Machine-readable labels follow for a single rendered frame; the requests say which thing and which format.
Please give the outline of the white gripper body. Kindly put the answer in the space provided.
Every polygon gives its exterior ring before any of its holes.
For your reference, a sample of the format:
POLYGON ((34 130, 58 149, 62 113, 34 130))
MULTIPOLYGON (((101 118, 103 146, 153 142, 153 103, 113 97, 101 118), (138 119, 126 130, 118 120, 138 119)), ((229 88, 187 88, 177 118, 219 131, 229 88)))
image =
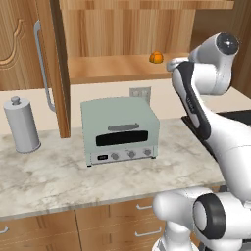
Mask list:
POLYGON ((166 63, 166 69, 168 72, 172 72, 180 63, 188 61, 187 57, 173 58, 166 63))

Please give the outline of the carved wooden cabinet door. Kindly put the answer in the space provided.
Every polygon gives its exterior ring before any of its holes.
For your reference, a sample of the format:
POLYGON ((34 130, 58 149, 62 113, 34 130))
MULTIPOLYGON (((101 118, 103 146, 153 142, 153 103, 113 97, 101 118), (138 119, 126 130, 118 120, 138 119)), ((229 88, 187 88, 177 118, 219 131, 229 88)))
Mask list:
POLYGON ((35 0, 0 0, 0 91, 43 88, 35 0))

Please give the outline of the orange fruit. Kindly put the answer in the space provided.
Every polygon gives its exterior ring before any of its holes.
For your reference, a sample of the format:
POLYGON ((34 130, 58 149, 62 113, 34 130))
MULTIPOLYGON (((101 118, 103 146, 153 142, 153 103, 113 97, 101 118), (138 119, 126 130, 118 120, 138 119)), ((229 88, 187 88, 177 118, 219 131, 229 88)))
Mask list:
POLYGON ((164 61, 164 56, 160 51, 154 51, 149 57, 149 62, 154 64, 161 64, 164 61))

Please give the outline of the pale green toaster oven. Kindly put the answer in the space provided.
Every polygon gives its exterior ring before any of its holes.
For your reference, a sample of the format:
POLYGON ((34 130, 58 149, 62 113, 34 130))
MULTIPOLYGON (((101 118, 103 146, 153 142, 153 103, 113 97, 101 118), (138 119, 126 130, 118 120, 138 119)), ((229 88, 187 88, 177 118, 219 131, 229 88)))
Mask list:
POLYGON ((158 156, 160 121, 140 97, 103 98, 80 103, 85 161, 88 167, 158 156), (139 128, 108 131, 108 126, 139 128))

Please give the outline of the wooden drawer front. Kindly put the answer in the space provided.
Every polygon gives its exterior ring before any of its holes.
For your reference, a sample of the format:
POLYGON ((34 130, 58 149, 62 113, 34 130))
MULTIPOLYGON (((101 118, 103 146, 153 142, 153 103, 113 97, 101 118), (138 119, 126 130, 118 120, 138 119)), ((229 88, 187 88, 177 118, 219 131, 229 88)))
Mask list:
POLYGON ((142 219, 154 218, 153 209, 137 210, 136 205, 150 206, 153 198, 143 198, 102 206, 77 209, 75 211, 77 224, 80 230, 111 226, 133 222, 142 219))
POLYGON ((100 226, 79 233, 82 251, 151 251, 154 243, 162 236, 165 223, 155 218, 134 222, 100 226), (155 231, 161 233, 136 237, 134 233, 155 231))

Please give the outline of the grey paper towel roll holder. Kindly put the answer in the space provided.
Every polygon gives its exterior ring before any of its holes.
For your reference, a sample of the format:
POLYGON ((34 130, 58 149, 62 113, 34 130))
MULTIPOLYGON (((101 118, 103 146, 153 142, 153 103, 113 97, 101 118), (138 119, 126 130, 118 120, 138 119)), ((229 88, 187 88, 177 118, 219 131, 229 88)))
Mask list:
POLYGON ((4 111, 14 138, 16 151, 31 153, 41 146, 30 102, 26 98, 13 96, 4 103, 4 111))

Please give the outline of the wooden base cupboard front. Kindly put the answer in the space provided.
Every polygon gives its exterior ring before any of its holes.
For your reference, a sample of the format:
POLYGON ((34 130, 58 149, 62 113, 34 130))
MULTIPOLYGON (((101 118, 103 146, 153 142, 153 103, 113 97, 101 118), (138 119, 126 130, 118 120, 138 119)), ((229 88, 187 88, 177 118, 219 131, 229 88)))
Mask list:
POLYGON ((0 222, 0 251, 82 251, 74 211, 0 222))

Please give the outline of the grey wall outlet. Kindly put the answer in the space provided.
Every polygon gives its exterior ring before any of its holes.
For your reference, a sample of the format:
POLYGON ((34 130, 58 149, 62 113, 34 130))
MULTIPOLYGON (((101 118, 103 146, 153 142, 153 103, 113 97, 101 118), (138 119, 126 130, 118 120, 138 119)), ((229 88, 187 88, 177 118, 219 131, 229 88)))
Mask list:
POLYGON ((130 97, 144 97, 149 98, 151 95, 150 87, 135 87, 129 90, 130 97))

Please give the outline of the open wooden wall cabinet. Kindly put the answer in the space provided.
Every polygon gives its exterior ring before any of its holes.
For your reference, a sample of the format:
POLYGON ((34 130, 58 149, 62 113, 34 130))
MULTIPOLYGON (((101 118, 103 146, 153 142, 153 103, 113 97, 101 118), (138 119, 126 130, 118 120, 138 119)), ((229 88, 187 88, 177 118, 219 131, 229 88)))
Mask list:
POLYGON ((167 78, 166 61, 185 57, 198 10, 231 10, 234 0, 59 0, 70 83, 167 78))

